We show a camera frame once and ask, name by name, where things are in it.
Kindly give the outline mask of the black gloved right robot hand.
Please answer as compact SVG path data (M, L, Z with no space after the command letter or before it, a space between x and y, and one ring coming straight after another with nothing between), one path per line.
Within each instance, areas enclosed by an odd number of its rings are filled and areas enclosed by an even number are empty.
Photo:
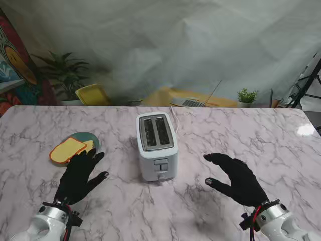
M205 154L203 157L205 160L218 165L228 175L231 183L227 185L209 177L205 179L206 185L243 206L258 207L269 200L256 176L243 161L221 153Z

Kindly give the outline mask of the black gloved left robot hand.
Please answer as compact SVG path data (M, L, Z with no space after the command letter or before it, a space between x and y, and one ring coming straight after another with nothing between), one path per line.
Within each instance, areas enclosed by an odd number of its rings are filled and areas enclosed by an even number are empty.
M93 179L89 179L95 166L104 156L104 152L96 153L95 148L74 155L60 179L54 200L73 205L84 199L109 175L109 172L103 171Z

